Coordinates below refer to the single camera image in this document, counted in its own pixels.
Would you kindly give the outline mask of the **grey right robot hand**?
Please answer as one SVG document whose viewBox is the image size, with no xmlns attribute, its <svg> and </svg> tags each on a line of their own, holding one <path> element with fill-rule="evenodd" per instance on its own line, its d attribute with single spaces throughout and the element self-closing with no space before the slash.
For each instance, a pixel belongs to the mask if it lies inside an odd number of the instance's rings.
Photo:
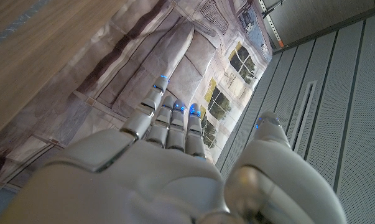
<svg viewBox="0 0 375 224">
<path fill-rule="evenodd" d="M 34 172 L 0 223 L 345 223 L 328 182 L 261 114 L 228 177 L 206 160 L 197 105 L 160 76 L 121 129 L 66 148 Z"/>
</svg>

